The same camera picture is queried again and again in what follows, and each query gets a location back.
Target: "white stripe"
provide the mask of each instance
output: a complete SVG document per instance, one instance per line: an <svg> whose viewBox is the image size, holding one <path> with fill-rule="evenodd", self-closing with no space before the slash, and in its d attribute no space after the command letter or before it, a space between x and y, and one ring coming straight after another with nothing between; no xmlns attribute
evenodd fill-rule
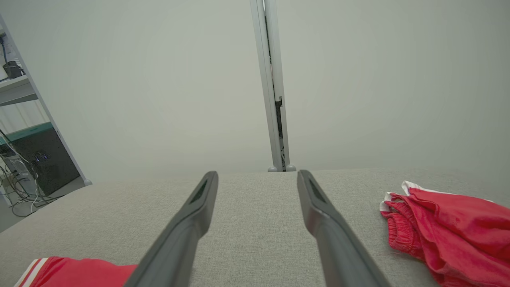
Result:
<svg viewBox="0 0 510 287"><path fill-rule="evenodd" d="M32 266L35 264L35 262L37 262L38 259L32 261L32 263L30 263L29 267L25 270L25 273L23 273L23 275L21 276L21 278L16 282L16 284L14 285L14 287L19 287L19 285L21 284L21 282L23 281L23 279L25 279L25 276L28 274L28 272L30 271L30 269L32 269Z"/></svg>
<svg viewBox="0 0 510 287"><path fill-rule="evenodd" d="M404 190L405 194L408 195L408 196L411 195L409 193L409 188L421 189L423 191L430 192L430 193L453 195L451 193L442 193L442 192L438 192L436 190L422 188L421 186L419 186L419 185L417 185L415 183L412 183L410 181L404 180L404 182L402 183L402 189Z"/></svg>
<svg viewBox="0 0 510 287"><path fill-rule="evenodd" d="M25 284L23 284L23 286L20 286L20 287L30 287L30 284L32 284L32 282L34 281L35 276L37 276L37 273L39 273L39 270L41 270L42 266L44 265L44 263L46 263L47 260L48 260L48 258L42 258L41 261L39 261L39 263L37 263L35 268L30 273L30 276L25 281Z"/></svg>

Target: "white cable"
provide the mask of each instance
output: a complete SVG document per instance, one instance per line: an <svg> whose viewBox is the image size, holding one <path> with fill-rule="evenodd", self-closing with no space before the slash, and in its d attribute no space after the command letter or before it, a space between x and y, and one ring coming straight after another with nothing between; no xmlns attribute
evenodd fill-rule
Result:
<svg viewBox="0 0 510 287"><path fill-rule="evenodd" d="M13 151L16 155L18 155L18 156L19 156L20 158L22 158L24 161L26 161L26 162L30 163L30 162L29 162L26 158L24 158L22 155L20 155L20 154L19 154L19 153L18 153L18 152L17 152L17 151L16 151L16 150L12 147L12 145L11 145L11 144L9 143L9 141L8 141L8 140L4 137L4 135L2 135L2 134L0 133L0 136L4 139L4 141L5 141L5 143L7 144L7 146L8 146L8 147L10 147L10 148L11 148L11 150L12 150L12 151Z"/></svg>
<svg viewBox="0 0 510 287"><path fill-rule="evenodd" d="M32 209L34 208L34 203L37 201L38 197L39 197L39 195L36 193L35 200L34 200L34 202L32 202L32 205L30 206L30 213L34 212Z"/></svg>
<svg viewBox="0 0 510 287"><path fill-rule="evenodd" d="M0 133L0 136L4 139L4 141L5 141L5 143L7 144L7 146L8 146L8 147L10 147L10 149L11 149L11 150L12 150L12 151L16 154L16 155L18 155L18 156L19 156L20 158L22 158L25 162L27 162L28 164L30 164L30 162L29 162L26 158L24 158L22 155L20 155L20 154L19 154L19 153L18 153L18 152L14 149L14 147L12 147L12 145L9 143L9 141L7 141L7 139L4 137L4 135L3 135L2 133ZM27 165L26 165L25 163L23 163L23 162L21 162L21 163L25 166L25 168L26 168L26 169L27 169L27 171L28 171L29 169L28 169ZM35 171L35 169L33 169L33 167L32 167L32 171L33 171L33 172L34 172L34 174L35 174L35 178L34 178L34 181L35 181L35 194L37 195L37 191L39 190L39 185L37 184L37 179L39 178L39 175L37 174L37 172Z"/></svg>

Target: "cable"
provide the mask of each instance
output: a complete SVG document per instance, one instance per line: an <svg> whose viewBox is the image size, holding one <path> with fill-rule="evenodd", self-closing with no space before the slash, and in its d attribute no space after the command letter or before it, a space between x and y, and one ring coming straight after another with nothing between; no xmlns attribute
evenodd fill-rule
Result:
<svg viewBox="0 0 510 287"><path fill-rule="evenodd" d="M33 209L34 209L34 203L37 201L37 199L39 198L39 196L37 195L34 199L34 202L32 202L32 205L30 206L30 214L34 213Z"/></svg>
<svg viewBox="0 0 510 287"><path fill-rule="evenodd" d="M0 36L0 43L2 44L2 49L4 50L4 60L5 60L5 64L7 65L7 78L5 79L1 79L0 82L3 82L5 80L8 80L11 78L12 76L12 73L11 73L11 69L9 67L9 64L7 63L7 54L5 53L5 45L4 45L4 38L2 36Z"/></svg>
<svg viewBox="0 0 510 287"><path fill-rule="evenodd" d="M23 159L26 163L29 164L31 170L34 172L33 176L34 176L34 181L35 181L35 195L37 196L37 191L39 190L39 184L37 182L37 180L39 179L39 175L37 174L37 172L35 171L35 168L34 166L26 159L24 158L20 153L18 153L14 147L12 147L11 143L12 141L7 137L7 135L0 129L0 136L4 139L5 143L7 144L7 146L16 154L18 155L21 159Z"/></svg>
<svg viewBox="0 0 510 287"><path fill-rule="evenodd" d="M22 215L16 214L16 213L14 212L14 207L15 207L16 205L18 205L19 203L21 203L21 202L23 202L23 201L18 201L18 202L14 203L14 204L12 205L11 211L12 211L12 214L14 214L15 216L17 216L17 217L27 217L27 216L29 216L29 215L31 215L31 214L33 214L33 213L36 213L36 212L37 212L37 210L36 210L36 211L32 211L32 212L30 212L29 214L27 214L27 215L25 215L25 216L22 216Z"/></svg>

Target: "computer case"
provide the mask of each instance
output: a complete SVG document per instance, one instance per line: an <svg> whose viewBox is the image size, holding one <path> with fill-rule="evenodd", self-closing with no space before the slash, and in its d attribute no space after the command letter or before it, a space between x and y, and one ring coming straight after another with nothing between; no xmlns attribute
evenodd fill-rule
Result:
<svg viewBox="0 0 510 287"><path fill-rule="evenodd" d="M42 194L50 195L80 176L51 123L8 134L11 145L31 164L26 164L0 139L0 155L8 168L18 174L23 189L35 194L35 174Z"/></svg>

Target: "gray couch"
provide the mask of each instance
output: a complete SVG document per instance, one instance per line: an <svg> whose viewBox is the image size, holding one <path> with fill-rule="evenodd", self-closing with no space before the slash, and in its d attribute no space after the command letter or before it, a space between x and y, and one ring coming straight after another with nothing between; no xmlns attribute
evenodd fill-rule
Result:
<svg viewBox="0 0 510 287"><path fill-rule="evenodd" d="M465 175L423 169L312 171L393 286L437 286L426 266L388 246L384 193L408 180L509 206L504 192ZM0 233L0 285L13 286L35 258L99 258L136 264L201 175L84 187ZM191 286L323 286L306 231L296 172L219 174L209 232L198 243Z"/></svg>

